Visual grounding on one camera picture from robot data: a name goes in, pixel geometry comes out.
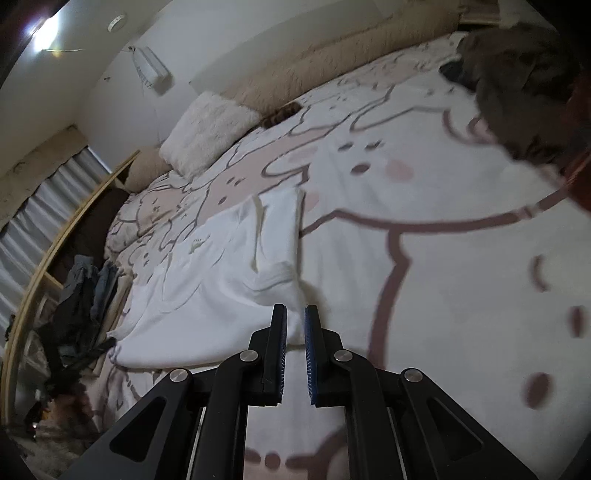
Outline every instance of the white towel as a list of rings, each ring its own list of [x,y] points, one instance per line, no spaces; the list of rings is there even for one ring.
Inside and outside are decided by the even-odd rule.
[[[177,244],[111,332],[112,360],[133,368],[219,362],[288,310],[287,342],[303,343],[305,306],[297,277],[299,189],[252,196],[211,217]]]

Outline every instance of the pink cheek pattern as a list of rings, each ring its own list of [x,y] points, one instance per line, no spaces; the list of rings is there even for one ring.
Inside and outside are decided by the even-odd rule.
[[[386,164],[386,176],[396,183],[406,182],[413,179],[414,170],[402,160],[392,158]]]

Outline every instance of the bed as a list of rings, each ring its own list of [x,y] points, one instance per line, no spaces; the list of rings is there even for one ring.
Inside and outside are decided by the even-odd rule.
[[[145,285],[215,214],[298,186],[300,285],[323,326],[376,367],[423,370],[554,479],[591,429],[591,218],[554,177],[511,161],[473,95],[439,75],[462,35],[304,94],[297,115],[193,181],[156,179],[119,211],[106,256]],[[107,359],[89,385],[95,420],[108,428],[167,372]],[[310,405],[304,349],[290,347],[283,403],[249,412],[245,478],[347,471],[343,411]]]

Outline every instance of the ceiling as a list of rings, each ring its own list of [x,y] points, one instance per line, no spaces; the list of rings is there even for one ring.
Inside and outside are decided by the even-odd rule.
[[[21,54],[0,89],[0,175],[29,151],[74,122],[77,111],[108,64],[140,35],[170,0],[70,0],[58,13],[52,49]],[[127,24],[109,33],[121,13]]]

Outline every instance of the white cloth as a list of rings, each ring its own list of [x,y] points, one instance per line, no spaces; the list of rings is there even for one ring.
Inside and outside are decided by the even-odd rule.
[[[260,121],[260,113],[203,92],[170,132],[160,156],[182,176],[198,177]]]
[[[269,325],[275,303],[287,306],[287,342],[302,343],[300,205],[299,189],[251,196],[178,243],[146,285],[132,287],[125,320],[111,333],[113,361],[134,368],[221,361]]]

